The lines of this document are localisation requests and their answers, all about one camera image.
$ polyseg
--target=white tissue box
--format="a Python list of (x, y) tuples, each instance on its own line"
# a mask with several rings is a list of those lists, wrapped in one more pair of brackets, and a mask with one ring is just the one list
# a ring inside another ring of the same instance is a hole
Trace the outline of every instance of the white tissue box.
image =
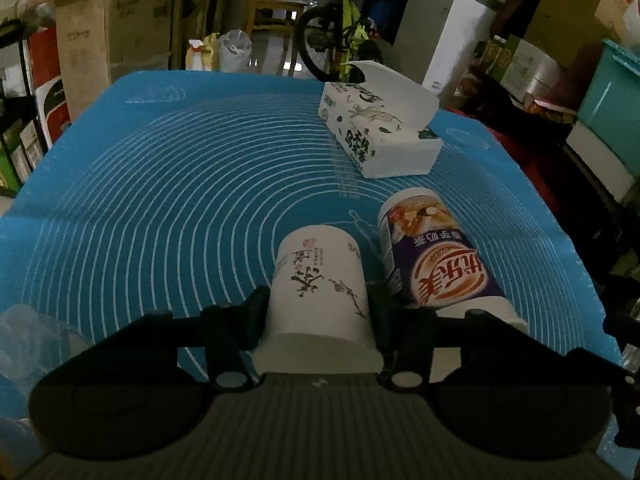
[(318, 109), (322, 120), (366, 178), (429, 173), (442, 147), (425, 130), (438, 98), (386, 66), (352, 64), (366, 81), (326, 83)]

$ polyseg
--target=floor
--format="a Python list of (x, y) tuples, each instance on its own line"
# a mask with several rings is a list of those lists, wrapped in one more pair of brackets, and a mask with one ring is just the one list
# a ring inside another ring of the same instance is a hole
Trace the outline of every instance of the floor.
[[(284, 38), (279, 32), (257, 30), (251, 35), (251, 41), (253, 49), (249, 72), (283, 76), (289, 74), (292, 38)], [(314, 78), (302, 63), (300, 56), (296, 59), (293, 77), (296, 79)]]
[[(330, 0), (302, 0), (311, 5), (324, 5)], [(275, 11), (277, 18), (284, 18), (283, 11)], [(284, 38), (280, 32), (257, 30), (251, 36), (253, 43), (252, 60), (248, 71), (257, 74), (287, 76), (291, 64), (292, 39)], [(296, 59), (293, 77), (296, 79), (314, 79), (306, 69), (300, 56)]]
[(2, 216), (4, 213), (6, 213), (9, 210), (13, 202), (14, 202), (14, 199), (12, 198), (0, 196), (0, 216)]

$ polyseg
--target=teal storage box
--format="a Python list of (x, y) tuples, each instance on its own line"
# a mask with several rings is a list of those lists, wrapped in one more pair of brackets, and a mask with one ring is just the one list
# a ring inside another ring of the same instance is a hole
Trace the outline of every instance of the teal storage box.
[(609, 40), (578, 118), (640, 175), (640, 58)]

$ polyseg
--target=wooden chair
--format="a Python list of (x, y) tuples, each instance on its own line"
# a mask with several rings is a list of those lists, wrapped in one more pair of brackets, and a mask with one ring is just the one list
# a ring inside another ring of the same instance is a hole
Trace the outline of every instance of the wooden chair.
[[(293, 28), (295, 20), (292, 14), (296, 13), (296, 19), (304, 12), (306, 2), (302, 0), (248, 0), (248, 12), (244, 31), (251, 36), (254, 30), (280, 30), (284, 32), (285, 49), (290, 37), (293, 37)], [(286, 12), (284, 20), (272, 19), (269, 23), (255, 24), (255, 11), (258, 9), (283, 9)], [(295, 41), (292, 41), (291, 47), (291, 66), (289, 67), (289, 76), (293, 76), (298, 58), (298, 47)]]

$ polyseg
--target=green box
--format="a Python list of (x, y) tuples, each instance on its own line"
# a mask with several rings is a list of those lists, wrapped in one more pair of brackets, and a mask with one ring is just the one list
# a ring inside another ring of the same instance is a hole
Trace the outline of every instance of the green box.
[(500, 56), (494, 63), (494, 67), (492, 68), (490, 74), (498, 83), (502, 81), (504, 74), (507, 72), (509, 65), (511, 64), (511, 60), (513, 59), (513, 55), (516, 53), (518, 46), (522, 40), (517, 38), (513, 34), (509, 36), (507, 42), (504, 44)]
[(9, 127), (4, 133), (4, 142), (9, 149), (9, 155), (5, 153), (2, 146), (0, 146), (0, 187), (4, 187), (13, 192), (20, 191), (22, 183), (19, 178), (16, 178), (14, 170), (12, 169), (12, 163), (9, 160), (11, 156), (12, 160), (18, 160), (18, 163), (24, 156), (24, 150), (20, 142), (20, 132), (22, 130), (22, 121), (17, 120)]

